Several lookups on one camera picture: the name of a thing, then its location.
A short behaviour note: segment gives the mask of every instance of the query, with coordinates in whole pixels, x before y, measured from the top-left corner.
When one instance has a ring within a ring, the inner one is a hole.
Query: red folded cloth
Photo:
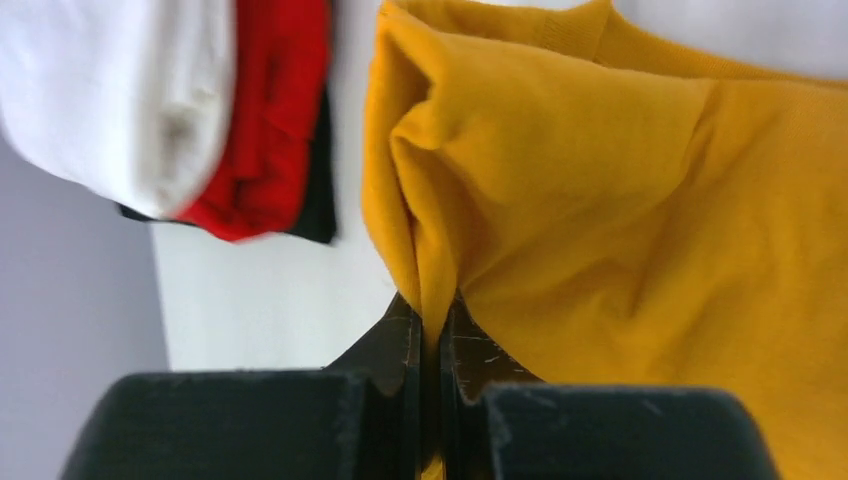
[[[303,203],[330,59],[321,0],[237,0],[229,135],[200,197],[177,219],[235,242],[289,229]]]

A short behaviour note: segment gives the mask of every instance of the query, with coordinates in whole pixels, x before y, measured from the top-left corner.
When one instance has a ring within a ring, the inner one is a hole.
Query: yellow shirt
[[[848,90],[596,0],[389,1],[363,208],[432,352],[459,288],[549,382],[736,394],[787,479],[848,478]]]

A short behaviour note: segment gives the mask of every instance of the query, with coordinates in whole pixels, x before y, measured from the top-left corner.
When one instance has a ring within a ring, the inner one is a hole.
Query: white folded cloth
[[[206,186],[234,81],[232,0],[0,0],[9,144],[147,216]]]

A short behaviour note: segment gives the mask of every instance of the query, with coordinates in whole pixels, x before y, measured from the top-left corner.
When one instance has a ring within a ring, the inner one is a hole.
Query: clothing
[[[229,0],[0,2],[0,114],[30,163],[149,216],[185,208],[220,158]]]
[[[458,288],[546,381],[724,388],[785,478],[848,478],[848,85],[604,0],[389,1],[370,75],[365,221],[429,355]]]
[[[329,6],[236,1],[238,72],[215,175],[176,218],[235,242],[292,228],[329,64]]]
[[[314,139],[309,149],[309,175],[303,208],[300,210],[297,223],[285,232],[318,243],[330,243],[336,235],[332,171],[332,122],[330,102],[327,97],[325,90],[321,101],[321,111],[318,115],[318,124],[313,135]],[[118,210],[123,217],[131,220],[140,222],[162,221],[141,215],[124,205],[118,205]]]

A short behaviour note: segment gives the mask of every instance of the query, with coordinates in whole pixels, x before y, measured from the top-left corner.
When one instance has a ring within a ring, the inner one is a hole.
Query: table surface
[[[568,8],[579,0],[490,3]],[[848,79],[848,1],[618,0],[662,37],[739,60]],[[339,238],[242,245],[151,227],[171,366],[318,367],[370,328],[395,292],[362,222],[362,112],[380,0],[336,0],[330,75]]]

